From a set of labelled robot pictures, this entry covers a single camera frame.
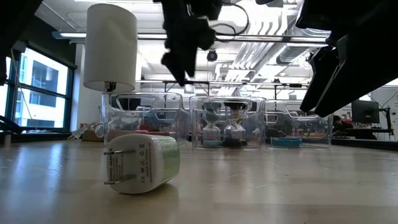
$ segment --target computer monitor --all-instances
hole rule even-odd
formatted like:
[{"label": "computer monitor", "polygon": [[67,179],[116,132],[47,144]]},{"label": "computer monitor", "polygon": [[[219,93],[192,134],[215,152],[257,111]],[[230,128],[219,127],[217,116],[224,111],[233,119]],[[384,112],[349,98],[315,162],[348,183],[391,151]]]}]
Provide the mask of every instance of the computer monitor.
[{"label": "computer monitor", "polygon": [[379,103],[372,101],[356,100],[351,103],[353,122],[355,123],[380,123]]}]

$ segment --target table surface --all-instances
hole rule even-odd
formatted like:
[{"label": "table surface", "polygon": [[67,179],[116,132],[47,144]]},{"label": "table surface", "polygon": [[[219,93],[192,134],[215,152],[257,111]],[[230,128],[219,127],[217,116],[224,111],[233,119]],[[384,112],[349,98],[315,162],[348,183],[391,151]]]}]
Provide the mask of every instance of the table surface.
[{"label": "table surface", "polygon": [[142,195],[103,185],[103,145],[0,148],[0,223],[398,223],[398,154],[181,148],[179,175]]}]

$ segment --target security camera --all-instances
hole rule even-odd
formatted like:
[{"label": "security camera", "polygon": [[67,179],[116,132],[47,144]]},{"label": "security camera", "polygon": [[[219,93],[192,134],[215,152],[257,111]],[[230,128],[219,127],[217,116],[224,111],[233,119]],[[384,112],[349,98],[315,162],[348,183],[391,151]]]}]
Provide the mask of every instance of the security camera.
[{"label": "security camera", "polygon": [[208,62],[215,62],[217,61],[217,53],[216,50],[209,50],[209,53],[207,54],[207,61]]}]

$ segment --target cardboard box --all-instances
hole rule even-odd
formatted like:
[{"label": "cardboard box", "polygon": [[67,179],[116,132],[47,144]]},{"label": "cardboard box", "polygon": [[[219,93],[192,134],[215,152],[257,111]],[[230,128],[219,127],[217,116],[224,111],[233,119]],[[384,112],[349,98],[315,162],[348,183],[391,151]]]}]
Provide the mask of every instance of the cardboard box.
[{"label": "cardboard box", "polygon": [[91,142],[103,142],[104,138],[98,138],[97,136],[95,136],[94,131],[86,130],[83,132],[81,140],[82,141],[91,141]]}]

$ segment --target teal object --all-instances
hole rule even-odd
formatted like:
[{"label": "teal object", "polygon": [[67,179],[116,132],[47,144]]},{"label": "teal object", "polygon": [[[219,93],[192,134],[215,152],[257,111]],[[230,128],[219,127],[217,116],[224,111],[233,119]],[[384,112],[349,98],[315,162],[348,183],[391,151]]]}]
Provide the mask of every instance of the teal object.
[{"label": "teal object", "polygon": [[221,141],[203,140],[202,145],[216,147],[221,145]]},{"label": "teal object", "polygon": [[206,102],[203,104],[204,111],[204,118],[206,121],[210,122],[211,124],[215,124],[220,118],[220,108],[221,103],[210,103]]},{"label": "teal object", "polygon": [[303,139],[300,138],[277,138],[272,139],[272,147],[301,147]]}]

